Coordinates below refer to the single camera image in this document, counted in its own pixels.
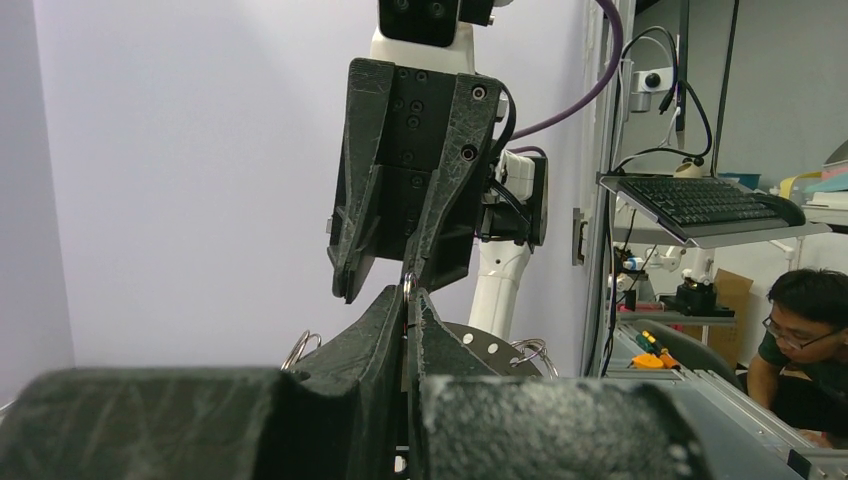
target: black bracket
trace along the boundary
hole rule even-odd
[[[489,77],[351,63],[334,295],[352,302],[375,258],[403,261],[431,292],[468,275],[500,93]]]

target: green object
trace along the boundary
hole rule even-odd
[[[641,333],[636,335],[636,343],[640,347],[642,347],[642,350],[644,350],[646,353],[653,353],[653,354],[659,353],[659,352],[657,352],[657,349],[654,348],[654,346],[651,344],[651,342],[648,341],[648,339],[645,338],[645,336],[642,335]]]

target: metal ring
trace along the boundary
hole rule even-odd
[[[297,339],[297,342],[295,342],[291,352],[289,352],[289,356],[286,357],[286,360],[280,366],[280,370],[289,370],[295,363],[299,362],[303,358],[303,351],[306,350],[306,344],[312,339],[317,340],[315,348],[321,348],[321,335],[312,333],[309,330],[303,332],[300,338]]]
[[[517,342],[512,342],[512,345],[516,350],[520,351],[522,355],[525,355],[527,350],[531,350],[533,353],[529,356],[524,356],[524,358],[518,359],[514,364],[520,365],[524,362],[529,362],[530,360],[539,357],[542,359],[542,363],[545,364],[545,368],[548,369],[548,377],[557,378],[559,377],[559,371],[554,365],[554,362],[548,357],[548,348],[545,346],[545,341],[540,338],[531,338],[528,340],[520,340]]]
[[[407,305],[412,303],[412,291],[418,286],[418,277],[412,272],[406,272],[403,276],[403,300]]]

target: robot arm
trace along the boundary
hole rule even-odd
[[[533,249],[544,243],[547,159],[505,151],[495,167],[494,181],[500,187],[485,197],[478,235],[480,268],[469,325],[509,340],[521,277]],[[520,208],[510,205],[513,202],[520,202]]]
[[[402,260],[428,291],[446,286],[467,275],[477,237],[470,324],[508,337],[547,215],[547,159],[498,151],[504,89],[475,73],[471,24],[509,3],[381,0],[371,58],[348,82],[328,249],[337,296],[352,302],[375,258]]]

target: screw hole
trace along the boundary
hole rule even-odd
[[[483,100],[487,95],[486,87],[482,85],[477,85],[476,87],[471,89],[471,97],[474,100]]]
[[[465,161],[471,161],[477,158],[477,147],[474,145],[466,145],[462,147],[460,151],[460,155],[462,155],[462,159]]]
[[[433,18],[442,18],[445,16],[445,6],[439,2],[433,2],[430,4],[430,15]]]

